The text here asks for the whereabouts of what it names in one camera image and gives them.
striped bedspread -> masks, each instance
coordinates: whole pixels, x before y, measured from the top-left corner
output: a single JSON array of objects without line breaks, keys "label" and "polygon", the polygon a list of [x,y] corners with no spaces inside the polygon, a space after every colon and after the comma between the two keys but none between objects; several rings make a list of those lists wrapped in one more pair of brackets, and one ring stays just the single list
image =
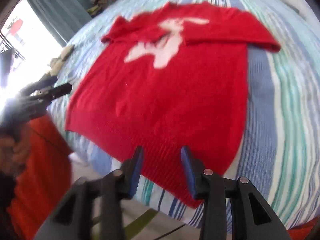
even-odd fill
[{"label": "striped bedspread", "polygon": [[[287,228],[314,218],[320,207],[320,30],[312,29],[279,0],[119,0],[70,41],[76,50],[60,71],[59,83],[71,82],[75,90],[104,49],[100,38],[116,16],[130,19],[167,1],[209,1],[250,11],[280,42],[282,50],[277,54],[249,48],[246,128],[226,176],[247,176]],[[120,162],[94,143],[64,130],[69,99],[60,98],[49,109],[69,145],[100,175],[119,168]],[[194,227],[201,223],[203,205],[189,208],[144,177],[135,198]],[[227,217],[230,231],[229,205]]]}]

curtain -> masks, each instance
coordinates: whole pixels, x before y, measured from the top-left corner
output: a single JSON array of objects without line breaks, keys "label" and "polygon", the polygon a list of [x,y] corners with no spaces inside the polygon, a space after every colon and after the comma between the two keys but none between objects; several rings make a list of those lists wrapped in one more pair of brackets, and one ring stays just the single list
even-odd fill
[{"label": "curtain", "polygon": [[40,21],[61,46],[91,20],[89,0],[27,0]]}]

robotic hand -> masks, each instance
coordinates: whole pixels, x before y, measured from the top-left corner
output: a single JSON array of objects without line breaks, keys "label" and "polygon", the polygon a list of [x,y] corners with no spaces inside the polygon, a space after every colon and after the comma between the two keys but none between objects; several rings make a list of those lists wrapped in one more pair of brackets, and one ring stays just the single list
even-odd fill
[{"label": "robotic hand", "polygon": [[[90,240],[92,205],[102,197],[100,240],[124,240],[121,199],[131,199],[137,191],[143,148],[136,148],[125,161],[102,179],[81,178],[65,194],[43,223],[35,240]],[[233,240],[290,240],[284,225],[267,201],[246,177],[225,179],[193,158],[186,146],[181,161],[190,194],[204,200],[200,240],[226,240],[226,197],[231,200]]]},{"label": "robotic hand", "polygon": [[[52,100],[71,92],[69,83],[47,90],[44,94],[30,96],[36,90],[53,85],[57,81],[56,76],[40,80],[23,88],[15,98],[7,100],[4,109],[0,113],[0,134],[12,137],[16,142],[20,140],[20,132],[23,125],[32,119],[44,116],[47,106]],[[0,155],[0,162],[7,163],[3,172],[6,175],[19,175],[25,165],[15,165],[12,162],[13,149],[6,147],[2,149],[4,154]]]}]

folded clothes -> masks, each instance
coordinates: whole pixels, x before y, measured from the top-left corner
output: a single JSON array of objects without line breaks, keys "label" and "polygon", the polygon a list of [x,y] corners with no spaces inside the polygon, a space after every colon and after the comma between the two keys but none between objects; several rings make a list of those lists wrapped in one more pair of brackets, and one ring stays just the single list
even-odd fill
[{"label": "folded clothes", "polygon": [[247,44],[272,52],[280,45],[252,14],[207,2],[119,17],[102,41],[109,45],[74,93],[66,130],[120,161],[142,145],[142,174],[196,207],[181,147],[227,170],[245,125]]},{"label": "folded clothes", "polygon": [[69,45],[63,48],[63,50],[60,53],[60,56],[58,58],[53,58],[50,62],[50,74],[51,76],[56,76],[62,66],[64,65],[65,61],[68,59],[68,57],[73,52],[75,46]]}]

green stripe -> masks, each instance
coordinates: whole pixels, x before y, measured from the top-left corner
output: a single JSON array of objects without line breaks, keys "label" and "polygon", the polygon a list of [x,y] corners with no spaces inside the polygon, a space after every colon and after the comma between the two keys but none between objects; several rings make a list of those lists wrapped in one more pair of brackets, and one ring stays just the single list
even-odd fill
[{"label": "green stripe", "polygon": [[149,204],[150,204],[153,185],[154,185],[154,183],[152,181],[150,181],[149,179],[146,179],[146,181],[144,182],[143,190],[142,190],[142,202],[146,206],[149,206]]},{"label": "green stripe", "polygon": [[[270,20],[265,17],[266,13],[265,11],[259,11],[263,6],[259,6],[259,0],[240,0],[245,7],[247,7],[261,22],[264,23],[264,25],[271,30],[274,34],[278,31],[272,24],[270,24]],[[280,81],[280,87],[281,87],[281,109],[282,114],[284,118],[284,133],[285,133],[285,142],[284,142],[284,155],[283,155],[283,163],[282,163],[282,170],[280,175],[280,180],[278,184],[278,188],[275,194],[275,198],[272,203],[273,209],[279,213],[279,216],[282,217],[282,221],[285,223],[291,216],[302,192],[302,183],[299,183],[298,191],[296,194],[293,194],[293,191],[295,189],[295,182],[297,180],[296,178],[296,168],[297,168],[297,159],[298,156],[302,157],[302,180],[305,178],[305,166],[306,166],[306,157],[303,155],[298,155],[298,153],[303,153],[306,150],[306,143],[304,138],[304,130],[303,130],[303,124],[301,120],[301,106],[300,106],[300,94],[299,94],[299,87],[297,80],[295,79],[294,72],[288,67],[288,56],[285,53],[286,50],[289,50],[286,46],[284,46],[283,50],[279,52],[278,54],[273,54],[273,60],[275,65],[276,73],[279,77]],[[293,129],[293,137],[289,137],[290,131]],[[298,149],[297,145],[297,138],[300,137],[301,140],[301,148]],[[287,175],[287,168],[288,168],[288,160],[289,160],[289,147],[288,145],[293,145],[293,152],[292,152],[292,173],[289,178],[289,181],[287,181],[288,175]],[[287,196],[284,196],[284,188],[286,184],[289,183],[288,188],[288,194]],[[282,208],[281,211],[278,210],[279,205],[281,202],[283,202],[284,197],[285,203],[284,208]],[[293,203],[288,208],[289,202],[292,200],[293,197]]]}]

